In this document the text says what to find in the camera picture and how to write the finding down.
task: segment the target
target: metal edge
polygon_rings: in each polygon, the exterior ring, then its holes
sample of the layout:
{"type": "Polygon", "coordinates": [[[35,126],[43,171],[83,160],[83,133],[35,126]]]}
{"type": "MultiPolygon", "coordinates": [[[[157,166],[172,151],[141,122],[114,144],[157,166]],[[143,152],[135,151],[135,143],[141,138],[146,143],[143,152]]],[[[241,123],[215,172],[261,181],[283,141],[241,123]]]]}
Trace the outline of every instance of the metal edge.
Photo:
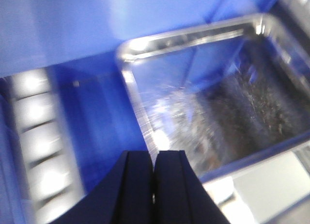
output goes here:
{"type": "Polygon", "coordinates": [[[241,26],[249,25],[253,27],[253,36],[262,35],[262,32],[259,31],[259,28],[264,26],[264,36],[270,33],[270,31],[274,28],[284,28],[284,26],[278,21],[278,19],[269,14],[254,14],[247,15],[244,17],[238,17],[230,20],[220,21],[212,24],[204,24],[201,26],[190,27],[181,30],[175,30],[170,32],[165,32],[161,34],[155,34],[145,37],[140,37],[136,39],[132,39],[124,42],[117,48],[116,58],[118,64],[123,65],[124,63],[132,63],[138,59],[144,59],[151,56],[161,55],[168,52],[173,52],[177,50],[184,49],[189,46],[194,45],[202,45],[206,43],[211,43],[215,41],[220,41],[227,38],[234,38],[243,35],[243,31],[241,26]],[[197,34],[203,31],[212,31],[212,30],[220,30],[223,28],[234,28],[233,31],[223,31],[221,34],[216,36],[203,36],[199,39],[191,40],[188,38],[189,35],[197,34]],[[153,49],[149,51],[145,51],[143,48],[141,50],[134,49],[133,46],[136,44],[147,45],[149,42],[158,43],[167,38],[179,38],[180,42],[176,45],[167,44],[166,47],[161,49],[153,49]]]}

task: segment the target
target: metal tray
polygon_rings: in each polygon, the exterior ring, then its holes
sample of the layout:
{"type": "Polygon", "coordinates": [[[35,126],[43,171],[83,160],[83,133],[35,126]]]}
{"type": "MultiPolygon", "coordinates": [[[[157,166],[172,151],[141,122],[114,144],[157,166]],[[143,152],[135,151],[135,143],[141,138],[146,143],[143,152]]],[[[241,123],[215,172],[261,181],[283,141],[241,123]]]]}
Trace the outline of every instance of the metal tray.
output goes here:
{"type": "Polygon", "coordinates": [[[130,40],[117,58],[152,158],[183,149],[202,181],[309,138],[309,57],[273,16],[130,40]]]}

